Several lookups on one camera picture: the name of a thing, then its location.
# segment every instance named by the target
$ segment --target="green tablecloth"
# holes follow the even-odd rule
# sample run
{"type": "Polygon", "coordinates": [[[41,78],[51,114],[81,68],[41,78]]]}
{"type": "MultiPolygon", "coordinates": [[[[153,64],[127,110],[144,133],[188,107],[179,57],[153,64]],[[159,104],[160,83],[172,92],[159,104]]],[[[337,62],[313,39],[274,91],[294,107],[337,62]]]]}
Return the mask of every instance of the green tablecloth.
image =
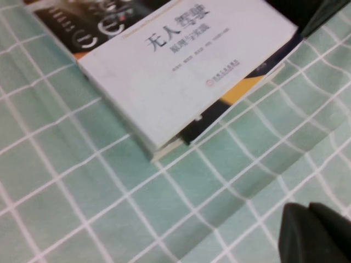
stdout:
{"type": "Polygon", "coordinates": [[[194,147],[150,164],[0,0],[0,262],[279,262],[282,206],[351,215],[351,5],[194,147]]]}

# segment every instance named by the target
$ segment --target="white book cover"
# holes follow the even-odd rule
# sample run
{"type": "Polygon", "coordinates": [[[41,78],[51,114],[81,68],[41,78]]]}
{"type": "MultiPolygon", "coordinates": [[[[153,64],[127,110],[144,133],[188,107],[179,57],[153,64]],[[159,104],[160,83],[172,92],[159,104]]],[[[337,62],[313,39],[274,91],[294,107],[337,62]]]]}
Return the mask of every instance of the white book cover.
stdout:
{"type": "Polygon", "coordinates": [[[263,0],[28,4],[150,152],[163,148],[296,31],[263,0]]]}

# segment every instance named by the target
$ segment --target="book cover image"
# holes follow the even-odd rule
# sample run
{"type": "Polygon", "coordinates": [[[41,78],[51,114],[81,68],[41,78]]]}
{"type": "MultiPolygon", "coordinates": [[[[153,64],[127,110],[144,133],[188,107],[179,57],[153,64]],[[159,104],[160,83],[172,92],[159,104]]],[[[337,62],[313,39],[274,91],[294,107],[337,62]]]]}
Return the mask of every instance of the book cover image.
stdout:
{"type": "Polygon", "coordinates": [[[170,0],[25,0],[76,59],[170,0]]]}

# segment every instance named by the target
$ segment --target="stacked book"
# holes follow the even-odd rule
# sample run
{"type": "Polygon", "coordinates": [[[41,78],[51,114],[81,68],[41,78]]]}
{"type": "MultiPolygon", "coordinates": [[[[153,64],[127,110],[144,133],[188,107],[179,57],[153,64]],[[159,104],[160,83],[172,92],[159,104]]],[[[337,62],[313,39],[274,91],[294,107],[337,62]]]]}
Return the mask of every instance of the stacked book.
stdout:
{"type": "Polygon", "coordinates": [[[198,140],[303,40],[264,0],[27,0],[151,156],[198,140]]]}

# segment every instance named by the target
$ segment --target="yellow stripe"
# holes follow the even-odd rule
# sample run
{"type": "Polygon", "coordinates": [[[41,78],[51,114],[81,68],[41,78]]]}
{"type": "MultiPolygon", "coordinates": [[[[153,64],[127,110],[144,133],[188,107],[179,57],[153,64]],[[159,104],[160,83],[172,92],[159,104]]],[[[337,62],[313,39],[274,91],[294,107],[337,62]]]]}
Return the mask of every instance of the yellow stripe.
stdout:
{"type": "Polygon", "coordinates": [[[245,93],[247,93],[254,85],[256,85],[264,76],[258,76],[253,78],[245,78],[237,85],[232,87],[227,93],[225,93],[221,100],[229,105],[236,103],[245,93]]]}

